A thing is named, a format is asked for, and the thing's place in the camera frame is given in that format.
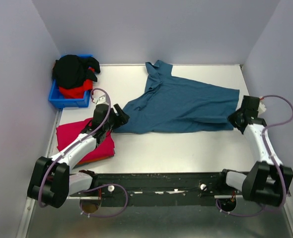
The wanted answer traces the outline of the teal blue t shirt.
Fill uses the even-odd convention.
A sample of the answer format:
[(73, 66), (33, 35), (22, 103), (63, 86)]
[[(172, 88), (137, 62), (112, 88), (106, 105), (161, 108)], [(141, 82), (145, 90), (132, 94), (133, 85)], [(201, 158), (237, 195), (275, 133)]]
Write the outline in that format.
[(115, 133), (144, 134), (224, 131), (235, 112), (239, 90), (172, 75), (173, 66), (161, 60), (146, 62), (144, 93), (123, 108), (130, 118)]

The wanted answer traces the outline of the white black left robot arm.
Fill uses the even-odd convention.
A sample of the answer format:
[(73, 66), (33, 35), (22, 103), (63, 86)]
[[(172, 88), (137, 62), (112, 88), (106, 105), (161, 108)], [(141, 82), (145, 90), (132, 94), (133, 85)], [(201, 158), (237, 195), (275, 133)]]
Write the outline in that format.
[(107, 103), (95, 107), (92, 119), (81, 130), (76, 139), (54, 156), (40, 157), (34, 166), (27, 195), (38, 201), (44, 208), (61, 207), (69, 195), (84, 192), (92, 196), (97, 192), (96, 174), (91, 171), (72, 169), (90, 152), (97, 149), (107, 134), (125, 125), (129, 121), (119, 105)]

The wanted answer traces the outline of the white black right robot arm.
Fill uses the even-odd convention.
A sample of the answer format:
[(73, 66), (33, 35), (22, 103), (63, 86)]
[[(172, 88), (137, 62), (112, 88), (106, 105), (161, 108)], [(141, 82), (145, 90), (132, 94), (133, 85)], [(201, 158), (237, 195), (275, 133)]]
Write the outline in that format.
[(268, 136), (268, 125), (259, 117), (264, 98), (244, 96), (238, 110), (228, 117), (230, 124), (248, 141), (256, 162), (248, 174), (223, 170), (223, 178), (216, 182), (217, 191), (228, 194), (234, 188), (245, 200), (282, 207), (293, 179), (293, 170), (284, 166)]

